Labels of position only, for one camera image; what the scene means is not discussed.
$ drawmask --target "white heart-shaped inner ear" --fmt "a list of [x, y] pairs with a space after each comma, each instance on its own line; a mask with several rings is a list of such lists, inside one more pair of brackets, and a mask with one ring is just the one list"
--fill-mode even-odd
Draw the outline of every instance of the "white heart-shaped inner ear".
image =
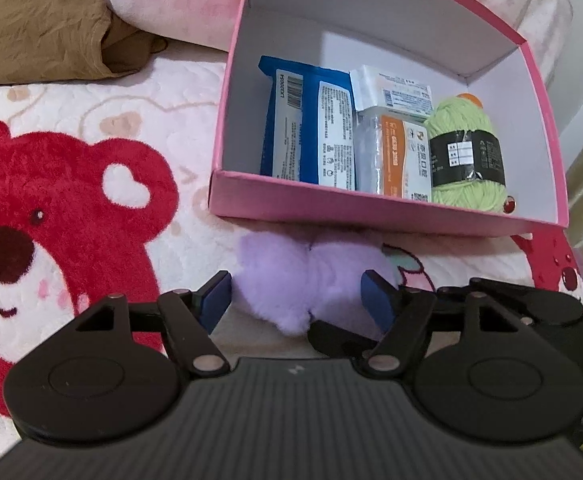
[[133, 179], [127, 166], [110, 164], [102, 176], [102, 190], [114, 204], [143, 208], [149, 203], [151, 193], [147, 187]]

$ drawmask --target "black yarn label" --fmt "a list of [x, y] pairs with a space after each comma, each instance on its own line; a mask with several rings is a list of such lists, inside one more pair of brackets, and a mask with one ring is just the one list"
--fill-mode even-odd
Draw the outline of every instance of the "black yarn label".
[[429, 141], [431, 185], [491, 180], [505, 185], [500, 142], [489, 132], [448, 132]]

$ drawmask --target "bear nose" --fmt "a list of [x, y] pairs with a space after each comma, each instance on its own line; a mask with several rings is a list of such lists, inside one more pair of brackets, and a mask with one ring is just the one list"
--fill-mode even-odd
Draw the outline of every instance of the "bear nose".
[[563, 269], [563, 283], [565, 283], [567, 290], [576, 290], [578, 288], [578, 276], [572, 267]]
[[0, 283], [15, 283], [33, 261], [33, 240], [27, 233], [0, 226]]

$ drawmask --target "black device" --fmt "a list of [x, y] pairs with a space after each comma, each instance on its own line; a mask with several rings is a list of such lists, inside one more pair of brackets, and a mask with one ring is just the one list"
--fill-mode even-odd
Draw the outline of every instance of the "black device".
[[[331, 359], [233, 371], [209, 338], [228, 273], [156, 303], [104, 298], [7, 375], [23, 441], [0, 480], [583, 480], [583, 366], [556, 336], [583, 326], [577, 300], [488, 280], [395, 289], [373, 271], [361, 293], [380, 342], [316, 321]], [[425, 357], [449, 330], [459, 343]], [[133, 331], [161, 332], [169, 359]]]

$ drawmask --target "orange label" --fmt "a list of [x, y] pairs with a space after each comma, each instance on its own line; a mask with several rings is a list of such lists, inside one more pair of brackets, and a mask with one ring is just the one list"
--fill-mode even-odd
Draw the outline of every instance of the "orange label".
[[405, 168], [405, 126], [402, 121], [386, 115], [380, 117], [380, 124], [383, 134], [384, 194], [402, 197]]

